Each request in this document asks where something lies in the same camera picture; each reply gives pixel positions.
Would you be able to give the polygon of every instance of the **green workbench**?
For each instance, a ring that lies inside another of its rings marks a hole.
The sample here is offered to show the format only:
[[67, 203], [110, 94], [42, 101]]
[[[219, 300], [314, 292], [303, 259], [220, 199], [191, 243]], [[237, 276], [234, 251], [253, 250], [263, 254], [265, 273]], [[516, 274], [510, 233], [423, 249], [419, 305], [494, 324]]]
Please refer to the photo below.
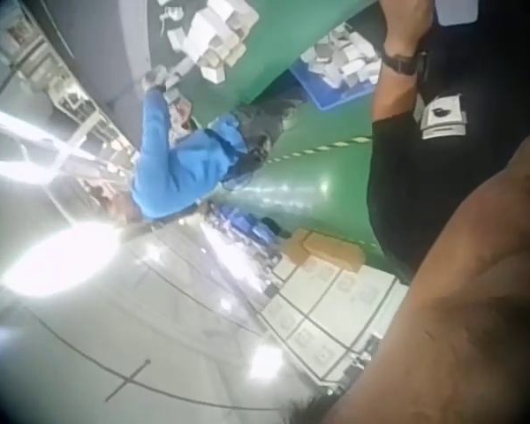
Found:
[[[203, 125], [229, 112], [241, 102], [251, 102], [299, 55], [328, 31], [349, 19], [375, 0], [247, 0], [260, 15], [246, 39], [247, 52], [233, 68], [226, 70], [226, 81], [212, 84], [191, 71], [181, 82], [182, 94], [193, 103], [193, 113]], [[193, 15], [206, 0], [177, 0], [185, 17], [166, 29], [190, 27]], [[148, 30], [151, 64], [173, 66], [184, 55], [175, 53], [166, 34], [160, 35], [159, 15], [163, 9], [148, 2]]]

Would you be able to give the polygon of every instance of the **worker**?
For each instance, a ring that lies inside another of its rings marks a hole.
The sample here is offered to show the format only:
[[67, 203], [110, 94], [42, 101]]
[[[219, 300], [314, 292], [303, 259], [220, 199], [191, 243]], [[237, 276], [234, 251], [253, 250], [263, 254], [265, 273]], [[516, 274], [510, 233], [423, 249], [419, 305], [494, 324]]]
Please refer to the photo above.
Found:
[[292, 112], [306, 99], [300, 89], [259, 105], [244, 105], [206, 129], [170, 146], [167, 70], [148, 72], [140, 158], [129, 193], [111, 202], [112, 216], [126, 223], [156, 220], [190, 208], [218, 184], [253, 172], [278, 140]]
[[[461, 202], [530, 134], [530, 0], [481, 0], [475, 23], [447, 27], [433, 22], [433, 6], [376, 6], [387, 31], [367, 203], [382, 250], [405, 283]], [[415, 118], [417, 92], [426, 109]]]
[[455, 212], [347, 394], [286, 422], [530, 422], [530, 137]]

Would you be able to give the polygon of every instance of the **black watch strap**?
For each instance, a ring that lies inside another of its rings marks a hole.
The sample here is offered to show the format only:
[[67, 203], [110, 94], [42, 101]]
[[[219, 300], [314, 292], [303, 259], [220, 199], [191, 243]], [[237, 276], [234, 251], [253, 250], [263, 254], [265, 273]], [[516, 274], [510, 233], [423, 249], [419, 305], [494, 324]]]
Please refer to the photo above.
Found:
[[402, 57], [402, 56], [389, 56], [383, 49], [381, 51], [381, 60], [390, 69], [396, 73], [402, 75], [413, 76], [419, 69], [419, 56], [415, 57]]

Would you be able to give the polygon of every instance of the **skin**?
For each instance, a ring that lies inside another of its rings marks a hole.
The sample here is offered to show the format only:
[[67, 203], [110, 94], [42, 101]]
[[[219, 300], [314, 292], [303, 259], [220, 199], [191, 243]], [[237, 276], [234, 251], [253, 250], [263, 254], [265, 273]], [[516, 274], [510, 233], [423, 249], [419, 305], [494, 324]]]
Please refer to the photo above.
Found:
[[[382, 1], [386, 48], [411, 56], [431, 4]], [[415, 84], [383, 67], [374, 120], [412, 110]], [[530, 137], [451, 218], [373, 363], [324, 423], [519, 422], [529, 403]]]

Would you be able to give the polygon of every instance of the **hand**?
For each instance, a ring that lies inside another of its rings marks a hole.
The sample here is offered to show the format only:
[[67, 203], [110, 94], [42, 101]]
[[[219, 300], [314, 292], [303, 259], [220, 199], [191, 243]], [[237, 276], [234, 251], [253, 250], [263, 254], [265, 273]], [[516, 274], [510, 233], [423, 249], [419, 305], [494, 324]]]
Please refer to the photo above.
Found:
[[385, 51], [412, 57], [434, 19], [434, 0], [380, 0], [387, 20]]

